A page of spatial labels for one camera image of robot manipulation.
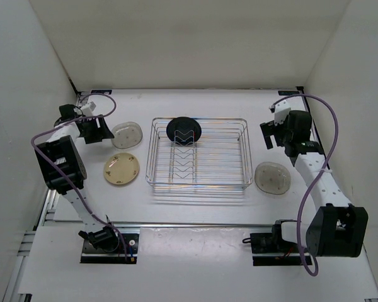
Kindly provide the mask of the clear glass plate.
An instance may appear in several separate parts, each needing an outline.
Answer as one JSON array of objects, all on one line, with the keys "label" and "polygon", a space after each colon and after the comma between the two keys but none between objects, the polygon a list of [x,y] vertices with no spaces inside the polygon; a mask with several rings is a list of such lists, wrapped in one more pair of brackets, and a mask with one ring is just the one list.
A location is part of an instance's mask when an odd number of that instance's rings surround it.
[{"label": "clear glass plate", "polygon": [[281,164],[262,162],[255,169],[255,183],[264,193],[283,195],[290,189],[290,172]]},{"label": "clear glass plate", "polygon": [[118,124],[113,127],[114,138],[111,139],[114,147],[119,149],[131,148],[142,141],[143,133],[140,125],[133,121]]}]

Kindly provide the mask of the cream patterned round plate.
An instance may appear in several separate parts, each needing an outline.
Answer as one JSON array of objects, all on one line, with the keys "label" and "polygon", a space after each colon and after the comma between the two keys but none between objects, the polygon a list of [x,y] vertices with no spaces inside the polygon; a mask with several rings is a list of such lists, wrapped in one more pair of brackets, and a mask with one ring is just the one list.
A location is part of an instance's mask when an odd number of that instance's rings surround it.
[{"label": "cream patterned round plate", "polygon": [[103,175],[107,182],[115,186],[124,186],[132,182],[139,174],[140,165],[136,156],[122,152],[112,155],[104,164]]}]

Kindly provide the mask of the black round plate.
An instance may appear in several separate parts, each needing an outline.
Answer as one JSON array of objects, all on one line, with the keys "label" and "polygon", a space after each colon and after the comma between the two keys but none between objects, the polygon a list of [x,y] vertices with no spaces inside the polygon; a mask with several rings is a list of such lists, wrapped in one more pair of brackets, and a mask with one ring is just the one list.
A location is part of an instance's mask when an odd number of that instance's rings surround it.
[{"label": "black round plate", "polygon": [[193,145],[200,139],[202,128],[197,120],[181,116],[173,118],[168,123],[166,134],[175,145],[186,147]]}]

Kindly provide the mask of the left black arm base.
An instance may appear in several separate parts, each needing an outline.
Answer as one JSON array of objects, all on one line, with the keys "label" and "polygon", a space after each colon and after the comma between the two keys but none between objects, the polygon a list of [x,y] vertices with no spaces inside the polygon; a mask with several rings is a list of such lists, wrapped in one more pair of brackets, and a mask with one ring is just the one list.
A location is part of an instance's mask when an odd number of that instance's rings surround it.
[{"label": "left black arm base", "polygon": [[79,231],[83,239],[80,263],[82,264],[136,264],[139,233],[122,233],[123,240],[112,229],[105,227],[96,233]]}]

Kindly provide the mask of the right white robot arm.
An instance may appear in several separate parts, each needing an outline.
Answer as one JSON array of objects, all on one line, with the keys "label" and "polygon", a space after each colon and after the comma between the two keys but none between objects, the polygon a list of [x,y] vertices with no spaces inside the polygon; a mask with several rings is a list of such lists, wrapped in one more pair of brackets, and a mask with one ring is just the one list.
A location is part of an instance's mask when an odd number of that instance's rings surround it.
[{"label": "right white robot arm", "polygon": [[286,156],[311,188],[309,196],[316,207],[310,223],[296,232],[296,221],[276,221],[270,236],[271,246],[280,252],[301,242],[304,249],[318,257],[358,257],[368,222],[363,207],[352,205],[327,170],[323,149],[311,140],[312,117],[307,111],[274,110],[274,119],[262,123],[267,148],[283,147]]}]

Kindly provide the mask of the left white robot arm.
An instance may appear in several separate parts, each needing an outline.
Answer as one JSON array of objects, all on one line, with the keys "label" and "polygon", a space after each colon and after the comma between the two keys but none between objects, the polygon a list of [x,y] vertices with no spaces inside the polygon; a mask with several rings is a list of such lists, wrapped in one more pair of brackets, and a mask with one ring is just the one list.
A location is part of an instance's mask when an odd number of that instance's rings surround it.
[{"label": "left white robot arm", "polygon": [[76,211],[84,224],[79,236],[87,240],[95,249],[113,252],[120,246],[120,235],[106,215],[99,215],[89,204],[84,190],[87,179],[86,168],[79,155],[75,141],[83,138],[87,144],[114,138],[104,115],[94,116],[93,103],[78,108],[73,104],[59,107],[60,118],[55,128],[45,135],[51,137],[36,144],[31,140],[38,164],[47,187],[62,195]]}]

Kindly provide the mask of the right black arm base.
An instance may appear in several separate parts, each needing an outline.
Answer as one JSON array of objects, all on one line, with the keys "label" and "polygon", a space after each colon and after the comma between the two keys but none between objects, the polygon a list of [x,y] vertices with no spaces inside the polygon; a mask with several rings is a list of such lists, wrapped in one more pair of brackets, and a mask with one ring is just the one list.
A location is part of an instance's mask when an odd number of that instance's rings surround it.
[{"label": "right black arm base", "polygon": [[282,236],[282,227],[272,226],[269,232],[253,232],[242,239],[251,248],[254,267],[302,266],[297,237],[294,241]]}]

